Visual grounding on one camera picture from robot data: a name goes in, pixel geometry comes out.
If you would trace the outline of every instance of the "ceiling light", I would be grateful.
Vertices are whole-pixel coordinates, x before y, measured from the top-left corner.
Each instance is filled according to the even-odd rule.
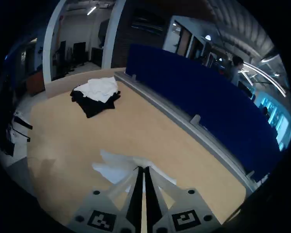
[[[269,62],[269,61],[271,61],[271,60],[274,60],[276,57],[278,57],[279,56],[279,54],[277,54],[276,56],[273,56],[273,57],[271,57],[271,58],[264,58],[264,59],[262,59],[261,60],[261,62],[262,63],[265,63],[265,62]]]
[[[95,10],[97,7],[93,7],[88,13],[87,13],[87,15],[89,15],[90,13],[92,13],[93,12],[93,10]]]
[[[283,89],[282,86],[279,85],[279,83],[276,82],[276,80],[274,80],[272,77],[270,77],[268,74],[266,74],[264,71],[260,70],[259,68],[244,62],[244,66],[254,70],[255,72],[259,73],[260,75],[262,75],[264,78],[266,78],[268,81],[270,81],[279,91],[280,93],[286,97],[286,91]]]

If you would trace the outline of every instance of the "white pillar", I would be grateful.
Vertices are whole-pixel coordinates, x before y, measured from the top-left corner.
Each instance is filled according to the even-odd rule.
[[[102,69],[111,68],[111,61],[113,55],[114,41],[116,31],[118,30],[119,20],[124,8],[126,0],[117,0],[109,20],[107,28],[106,39],[104,42],[104,52],[102,55]]]
[[[55,28],[55,24],[61,14],[61,11],[66,3],[66,0],[60,0],[60,2],[57,4],[55,10],[53,11],[53,14],[49,20],[49,23],[47,25],[47,29],[45,32],[44,37],[44,44],[43,44],[43,79],[44,84],[50,83],[52,81],[51,77],[51,45],[52,45],[52,37],[53,32]]]

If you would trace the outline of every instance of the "wooden table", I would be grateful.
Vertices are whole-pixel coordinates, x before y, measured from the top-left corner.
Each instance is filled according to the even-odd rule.
[[[104,149],[151,160],[179,187],[195,187],[224,222],[243,202],[245,188],[166,115],[123,83],[118,85],[116,109],[90,119],[71,102],[69,92],[33,107],[28,166],[41,207],[67,224],[93,186],[107,189],[111,183],[91,166],[103,162]]]

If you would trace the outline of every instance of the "black garment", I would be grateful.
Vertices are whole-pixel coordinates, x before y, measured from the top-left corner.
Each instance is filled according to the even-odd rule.
[[[95,101],[88,97],[83,97],[83,93],[78,90],[73,90],[70,96],[72,97],[72,102],[77,102],[80,105],[83,112],[86,114],[86,117],[91,118],[105,109],[115,109],[114,101],[121,97],[120,93],[120,91],[114,93],[106,103]]]

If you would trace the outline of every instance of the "ceiling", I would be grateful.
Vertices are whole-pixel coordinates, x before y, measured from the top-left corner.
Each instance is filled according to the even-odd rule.
[[[115,0],[70,0],[67,2],[67,13],[69,14],[84,14],[94,6],[100,9],[112,9],[115,4]]]
[[[236,0],[205,0],[215,17],[215,29],[225,44],[261,60],[274,45],[257,20]]]

